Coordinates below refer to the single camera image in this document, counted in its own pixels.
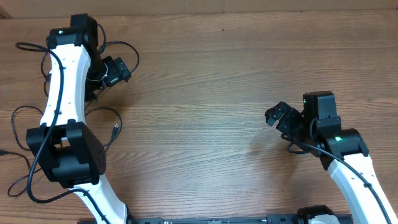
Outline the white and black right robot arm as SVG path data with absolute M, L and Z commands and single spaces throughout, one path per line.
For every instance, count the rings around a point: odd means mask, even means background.
M 311 153 L 335 181 L 355 223 L 397 223 L 359 131 L 343 129 L 331 91 L 303 94 L 303 111 L 279 102 L 264 113 L 298 154 Z

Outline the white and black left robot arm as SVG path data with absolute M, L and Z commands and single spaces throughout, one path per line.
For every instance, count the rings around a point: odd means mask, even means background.
M 95 91 L 128 81 L 131 71 L 121 58 L 101 58 L 98 23 L 87 14 L 71 16 L 70 26 L 52 29 L 46 47 L 18 42 L 20 49 L 50 54 L 50 90 L 38 128 L 28 129 L 26 141 L 51 182 L 66 191 L 51 199 L 32 193 L 33 173 L 27 193 L 37 203 L 49 203 L 76 194 L 93 214 L 96 223 L 134 223 L 128 206 L 120 201 L 106 175 L 106 150 L 85 122 L 85 103 Z

